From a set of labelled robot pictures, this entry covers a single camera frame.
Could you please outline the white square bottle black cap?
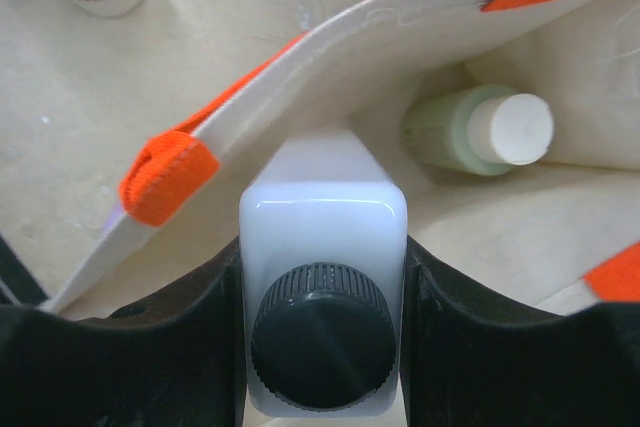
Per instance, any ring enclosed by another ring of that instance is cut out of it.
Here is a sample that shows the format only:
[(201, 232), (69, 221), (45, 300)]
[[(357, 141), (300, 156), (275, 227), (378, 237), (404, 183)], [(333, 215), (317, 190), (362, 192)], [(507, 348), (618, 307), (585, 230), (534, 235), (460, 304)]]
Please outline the white square bottle black cap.
[(287, 140), (244, 191), (239, 247), (253, 405), (367, 417), (396, 396), (407, 202), (351, 131)]

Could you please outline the canvas bag with orange handles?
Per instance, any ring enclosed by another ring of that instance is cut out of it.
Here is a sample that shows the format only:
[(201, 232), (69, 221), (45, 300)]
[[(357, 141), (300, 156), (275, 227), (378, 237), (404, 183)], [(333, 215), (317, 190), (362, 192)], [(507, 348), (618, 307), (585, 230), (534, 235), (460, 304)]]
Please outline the canvas bag with orange handles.
[[(473, 179), (421, 167), (401, 120), (419, 101), (503, 84), (551, 106), (542, 161)], [(109, 313), (143, 289), (117, 266), (190, 271), (238, 229), (242, 191), (286, 139), (352, 130), (408, 201), (423, 246), (492, 289), (570, 314), (639, 296), (639, 0), (364, 0), (155, 136), (89, 256), (43, 310)]]

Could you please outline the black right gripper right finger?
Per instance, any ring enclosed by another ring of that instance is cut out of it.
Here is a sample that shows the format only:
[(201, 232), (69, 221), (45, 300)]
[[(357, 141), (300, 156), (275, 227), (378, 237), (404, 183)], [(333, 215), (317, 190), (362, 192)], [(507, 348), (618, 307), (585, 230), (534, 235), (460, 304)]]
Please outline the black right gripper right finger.
[(411, 426), (635, 426), (639, 307), (561, 316), (407, 243), (402, 390)]

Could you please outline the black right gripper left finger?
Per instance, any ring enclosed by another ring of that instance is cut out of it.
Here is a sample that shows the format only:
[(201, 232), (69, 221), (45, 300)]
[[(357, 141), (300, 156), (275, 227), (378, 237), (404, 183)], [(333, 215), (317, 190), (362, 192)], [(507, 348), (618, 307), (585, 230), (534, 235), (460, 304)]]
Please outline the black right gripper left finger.
[(1, 309), (5, 426), (239, 426), (239, 244), (106, 318)]

